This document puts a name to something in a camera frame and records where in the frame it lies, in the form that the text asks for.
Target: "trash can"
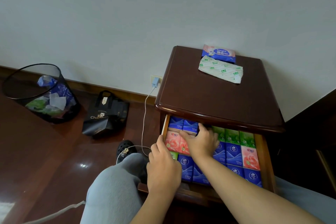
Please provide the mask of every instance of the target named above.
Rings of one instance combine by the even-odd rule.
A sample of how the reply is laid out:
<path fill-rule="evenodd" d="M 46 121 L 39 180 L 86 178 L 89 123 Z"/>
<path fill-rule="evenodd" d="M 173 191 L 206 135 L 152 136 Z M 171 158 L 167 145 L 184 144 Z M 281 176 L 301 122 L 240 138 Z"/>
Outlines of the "trash can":
<path fill-rule="evenodd" d="M 3 94 L 53 124 L 74 118 L 80 104 L 61 70 L 52 64 L 23 67 L 2 83 Z"/>

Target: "drawer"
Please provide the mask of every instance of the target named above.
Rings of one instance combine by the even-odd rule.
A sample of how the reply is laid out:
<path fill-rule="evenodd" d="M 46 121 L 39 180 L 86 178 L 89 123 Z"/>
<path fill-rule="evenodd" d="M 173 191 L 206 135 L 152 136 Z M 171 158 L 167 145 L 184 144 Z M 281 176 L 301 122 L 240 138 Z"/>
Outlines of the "drawer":
<path fill-rule="evenodd" d="M 166 138 L 170 115 L 166 115 L 162 135 Z M 276 193 L 275 178 L 271 164 L 270 153 L 268 152 L 265 137 L 254 134 L 256 149 L 258 153 L 261 180 L 264 189 Z M 138 190 L 148 193 L 147 185 L 139 184 Z M 209 206 L 211 202 L 223 203 L 216 191 L 212 187 L 200 184 L 181 182 L 181 186 L 175 194 L 175 198 L 182 201 L 191 202 L 198 205 Z"/>

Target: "wall outlet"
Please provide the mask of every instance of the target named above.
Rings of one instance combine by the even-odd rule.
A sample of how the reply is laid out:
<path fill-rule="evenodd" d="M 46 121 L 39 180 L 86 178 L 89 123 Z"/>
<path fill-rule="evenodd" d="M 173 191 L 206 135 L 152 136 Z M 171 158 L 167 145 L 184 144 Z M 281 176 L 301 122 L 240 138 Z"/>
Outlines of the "wall outlet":
<path fill-rule="evenodd" d="M 161 84 L 162 83 L 162 76 L 158 76 L 158 75 L 151 75 L 150 76 L 150 84 L 152 85 L 152 82 L 153 82 L 155 77 L 159 78 L 159 84 Z"/>

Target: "wall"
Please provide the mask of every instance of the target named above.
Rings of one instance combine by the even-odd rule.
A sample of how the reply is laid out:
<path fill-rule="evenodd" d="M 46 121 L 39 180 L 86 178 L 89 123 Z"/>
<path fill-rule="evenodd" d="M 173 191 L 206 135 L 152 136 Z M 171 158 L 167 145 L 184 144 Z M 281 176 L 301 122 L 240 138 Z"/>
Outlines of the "wall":
<path fill-rule="evenodd" d="M 0 65 L 148 94 L 173 46 L 207 43 L 262 59 L 289 120 L 336 87 L 335 14 L 335 0 L 0 0 Z"/>

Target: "black paper bag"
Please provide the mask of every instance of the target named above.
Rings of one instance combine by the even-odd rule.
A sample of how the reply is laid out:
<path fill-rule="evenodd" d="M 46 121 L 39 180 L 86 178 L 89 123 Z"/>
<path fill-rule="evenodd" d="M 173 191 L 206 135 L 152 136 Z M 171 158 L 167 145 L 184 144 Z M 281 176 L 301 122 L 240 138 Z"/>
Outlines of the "black paper bag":
<path fill-rule="evenodd" d="M 126 124 L 129 103 L 117 98 L 112 92 L 99 93 L 89 106 L 82 133 L 98 138 L 116 132 Z"/>

